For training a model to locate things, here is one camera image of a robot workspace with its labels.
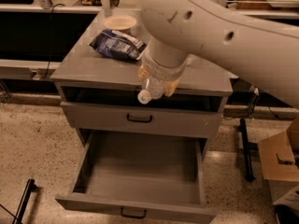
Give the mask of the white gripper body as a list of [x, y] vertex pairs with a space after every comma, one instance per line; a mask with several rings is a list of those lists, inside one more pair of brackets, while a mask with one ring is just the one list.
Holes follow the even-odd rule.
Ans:
[[177, 80], [188, 63], [188, 54], [175, 51], [174, 53], [155, 53], [149, 49], [143, 53], [141, 68], [151, 77], [162, 81]]

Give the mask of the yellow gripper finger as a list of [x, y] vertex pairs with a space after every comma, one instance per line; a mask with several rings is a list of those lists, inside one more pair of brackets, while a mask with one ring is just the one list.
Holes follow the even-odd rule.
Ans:
[[164, 82], [164, 95], [166, 97], [171, 97], [174, 94], [178, 84], [179, 84], [179, 79], [172, 80], [172, 81], [165, 81]]
[[138, 78], [140, 80], [144, 80], [148, 76], [149, 76], [149, 72], [148, 72], [147, 68], [144, 65], [141, 65], [138, 70]]

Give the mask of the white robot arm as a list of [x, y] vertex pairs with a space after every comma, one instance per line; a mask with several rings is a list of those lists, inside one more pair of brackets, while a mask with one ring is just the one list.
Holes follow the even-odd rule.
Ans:
[[299, 107], [299, 29], [244, 16], [213, 0], [143, 0], [150, 34], [144, 66], [177, 78], [190, 54], [206, 59]]

